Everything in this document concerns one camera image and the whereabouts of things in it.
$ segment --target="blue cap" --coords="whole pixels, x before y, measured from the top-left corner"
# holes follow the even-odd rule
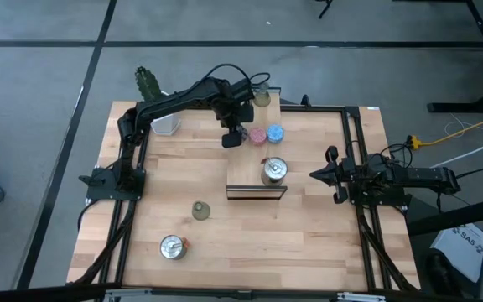
[[[267,140],[269,143],[281,143],[284,138],[284,129],[277,124],[267,128]]]

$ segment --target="small bottle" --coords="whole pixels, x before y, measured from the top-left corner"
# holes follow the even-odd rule
[[[265,107],[269,105],[269,103],[271,102],[271,98],[269,97],[269,92],[267,92],[268,88],[269,84],[266,81],[258,86],[258,89],[255,93],[255,105],[259,107]]]

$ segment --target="floor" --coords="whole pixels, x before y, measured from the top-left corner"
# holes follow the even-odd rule
[[[223,62],[248,74],[268,71],[271,85],[281,86],[282,98],[292,102],[308,94],[314,104],[380,107],[389,143],[401,143],[409,134],[425,141],[444,136],[444,126],[454,118],[430,114],[425,105],[471,102],[483,95],[483,49],[105,47],[92,74],[92,41],[101,33],[108,3],[0,0],[0,41],[90,42],[88,47],[0,44],[0,184],[8,193],[0,205],[0,290],[14,286],[87,71],[93,76],[91,89],[33,287],[65,282],[86,193],[77,176],[89,174],[96,162],[111,102],[139,98],[133,79],[139,65],[157,75],[164,91],[184,89]],[[483,0],[475,4],[483,17]],[[462,3],[336,0],[318,20],[322,8],[308,0],[118,0],[106,41],[482,41]],[[238,77],[227,69],[216,76]],[[465,122],[483,120],[482,114],[456,116]],[[437,164],[481,145],[483,131],[473,130],[422,149],[413,165]],[[457,172],[482,166],[483,152],[449,165]],[[460,184],[463,191],[457,196],[469,203],[483,201],[483,174]],[[414,194],[435,202],[434,193]],[[443,198],[446,211],[461,206],[459,200]]]

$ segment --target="yellow cable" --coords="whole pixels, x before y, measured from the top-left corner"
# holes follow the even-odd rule
[[[446,137],[444,137],[444,138],[440,138],[440,139],[438,139],[438,140],[436,140],[436,141],[429,142],[429,143],[423,143],[423,142],[421,142],[421,141],[417,140],[417,138],[415,137],[415,140],[416,140],[416,141],[415,141],[415,145],[416,145],[417,147],[416,147],[416,148],[414,148],[414,149],[417,149],[418,147],[421,147],[421,146],[433,146],[433,145],[435,145],[436,143],[441,143],[441,142],[443,142],[443,141],[445,141],[445,140],[447,140],[447,139],[449,139],[449,138],[452,138],[452,137],[454,137],[454,136],[456,136],[456,135],[462,134],[462,133],[464,133],[464,132],[466,132],[466,131],[469,131],[469,130],[471,130],[472,128],[476,128],[476,127],[478,127],[478,126],[480,126],[480,125],[483,125],[483,121],[482,121],[482,122],[479,122],[479,123],[477,123],[477,124],[475,124],[475,125],[472,125],[472,126],[470,126],[470,127],[467,127],[467,128],[465,128],[465,129],[463,129],[463,130],[459,130],[457,133],[450,134],[449,136],[446,136]]]

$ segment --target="metal can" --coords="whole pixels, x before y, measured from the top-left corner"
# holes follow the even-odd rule
[[[159,244],[159,251],[167,259],[181,259],[187,250],[187,240],[176,235],[168,235]]]
[[[262,170],[262,182],[265,185],[281,185],[287,172],[288,166],[284,159],[278,157],[266,159]]]

